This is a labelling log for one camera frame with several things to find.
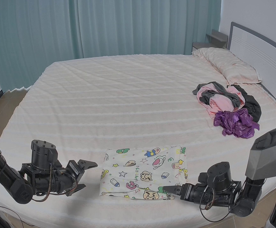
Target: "folded cloth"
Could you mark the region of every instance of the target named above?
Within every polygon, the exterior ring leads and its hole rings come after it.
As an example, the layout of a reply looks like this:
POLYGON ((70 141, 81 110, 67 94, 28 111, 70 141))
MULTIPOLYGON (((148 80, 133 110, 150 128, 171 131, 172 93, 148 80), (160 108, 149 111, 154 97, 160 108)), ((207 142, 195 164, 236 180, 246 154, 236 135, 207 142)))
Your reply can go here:
POLYGON ((186 148, 126 148, 107 150, 103 162, 100 195, 130 199, 171 200, 163 186, 187 182, 186 148))
POLYGON ((233 86, 230 86, 229 88, 227 88, 227 91, 228 91, 229 94, 235 95, 236 97, 238 97, 240 99, 241 104, 240 104, 239 107, 234 107, 233 104, 232 104, 231 99, 229 97, 221 95, 221 94, 214 94, 210 98, 209 104, 205 104, 204 102, 200 101, 200 98, 201 98, 201 95, 202 95, 203 92, 209 91, 209 90, 217 92, 217 89, 215 88, 214 84, 210 83, 210 84, 202 86, 199 89, 199 91, 197 92, 196 96, 197 96, 197 101, 206 108, 207 112, 209 113, 209 115, 212 119, 215 118, 216 112, 219 112, 219 111, 222 111, 222 112, 224 112, 224 111, 231 111, 231 112, 237 111, 240 108, 242 108, 245 104, 245 99, 242 96, 242 93, 239 92, 233 86))
POLYGON ((192 93, 194 95, 197 95, 197 92, 203 86, 208 85, 208 84, 213 84, 213 86, 215 87, 216 90, 210 90, 210 92, 207 92, 207 91, 203 92, 201 94, 202 99, 200 99, 202 102, 204 102, 205 104, 208 105, 209 103, 207 103, 207 102, 209 102, 209 100, 213 96, 213 94, 221 94, 221 95, 224 95, 224 96, 230 98, 230 100, 232 101, 232 104, 233 104, 234 107, 239 107, 240 106, 240 104, 241 104, 240 98, 237 95, 235 95, 233 93, 230 93, 228 90, 225 89, 224 86, 222 86, 221 84, 219 84, 216 81, 212 81, 212 82, 209 82, 207 84, 199 84, 197 86, 197 88, 192 91, 192 93))
POLYGON ((217 112, 213 121, 214 126, 222 126, 222 134, 249 139, 254 136, 254 129, 260 130, 260 125, 252 121, 246 108, 236 112, 217 112))
POLYGON ((255 100, 253 96, 248 95, 247 92, 239 85, 231 86, 234 86, 239 92, 242 93, 245 99, 245 105, 243 106, 243 108, 247 108, 248 114, 250 114, 253 117, 253 121, 257 123, 260 120, 262 114, 261 106, 259 105, 259 103, 255 100))

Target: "white headboard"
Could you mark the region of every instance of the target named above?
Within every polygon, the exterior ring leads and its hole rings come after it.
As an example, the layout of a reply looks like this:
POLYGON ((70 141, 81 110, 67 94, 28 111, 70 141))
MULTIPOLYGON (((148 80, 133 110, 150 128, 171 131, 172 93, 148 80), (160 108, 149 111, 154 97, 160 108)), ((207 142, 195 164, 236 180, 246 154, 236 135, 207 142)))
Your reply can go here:
POLYGON ((257 70, 263 78, 262 86, 276 99, 276 43, 231 22, 228 49, 257 70))

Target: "floor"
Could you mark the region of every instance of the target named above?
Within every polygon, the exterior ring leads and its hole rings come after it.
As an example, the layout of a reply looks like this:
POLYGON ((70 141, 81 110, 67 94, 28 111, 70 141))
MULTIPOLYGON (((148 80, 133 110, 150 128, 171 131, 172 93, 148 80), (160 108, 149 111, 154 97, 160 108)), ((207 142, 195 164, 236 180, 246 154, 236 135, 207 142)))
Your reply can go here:
MULTIPOLYGON (((27 90, 15 90, 13 92, 6 92, 0 98, 0 136, 6 127, 9 119, 11 118, 15 108, 22 101, 24 96, 26 95, 27 90)), ((256 206, 253 213, 247 217, 240 218, 237 216, 230 216, 224 219, 221 222, 213 223, 207 226, 203 226, 201 228, 261 228, 265 225, 266 220, 268 219, 274 204, 276 202, 276 190, 270 192, 267 196, 265 196, 258 205, 256 206)), ((19 219, 14 218, 13 216, 8 216, 8 219, 12 222, 12 224, 16 228, 21 228, 22 223, 19 219)), ((29 225, 24 224, 25 228, 31 227, 29 225)))

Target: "black garment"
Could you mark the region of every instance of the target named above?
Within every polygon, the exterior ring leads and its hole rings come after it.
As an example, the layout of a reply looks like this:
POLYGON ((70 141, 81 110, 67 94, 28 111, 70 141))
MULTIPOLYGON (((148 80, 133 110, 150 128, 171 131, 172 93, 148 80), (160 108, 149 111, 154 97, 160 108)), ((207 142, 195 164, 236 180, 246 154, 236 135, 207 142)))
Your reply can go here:
POLYGON ((250 114, 253 117, 253 121, 257 123, 260 120, 262 114, 261 106, 259 105, 259 103, 255 100, 253 96, 248 95, 247 92, 239 85, 231 86, 234 86, 239 92, 242 93, 242 96, 245 99, 245 105, 243 106, 243 108, 247 108, 248 114, 250 114))
MULTIPOLYGON (((241 101, 240 101, 239 96, 237 94, 229 93, 228 91, 226 91, 224 86, 222 86, 221 84, 219 84, 216 81, 209 82, 207 84, 211 84, 211 83, 214 85, 214 87, 217 89, 218 92, 215 92, 213 90, 207 90, 207 91, 201 93, 201 97, 199 98, 199 100, 201 102, 204 102, 205 104, 208 105, 209 101, 210 101, 210 98, 214 94, 220 94, 220 95, 224 95, 224 96, 228 97, 231 100, 234 107, 239 107, 241 105, 241 101)), ((197 92, 201 89, 201 87, 203 87, 207 84, 199 84, 197 86, 197 88, 192 91, 192 93, 194 95, 197 95, 197 92)))

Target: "curtain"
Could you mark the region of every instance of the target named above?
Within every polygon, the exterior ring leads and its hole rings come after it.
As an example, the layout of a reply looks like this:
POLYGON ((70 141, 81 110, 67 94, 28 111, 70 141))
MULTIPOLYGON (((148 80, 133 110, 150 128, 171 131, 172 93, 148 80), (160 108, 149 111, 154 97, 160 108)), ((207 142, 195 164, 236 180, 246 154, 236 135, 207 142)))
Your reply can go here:
POLYGON ((55 61, 191 54, 221 0, 0 0, 0 84, 29 87, 55 61))

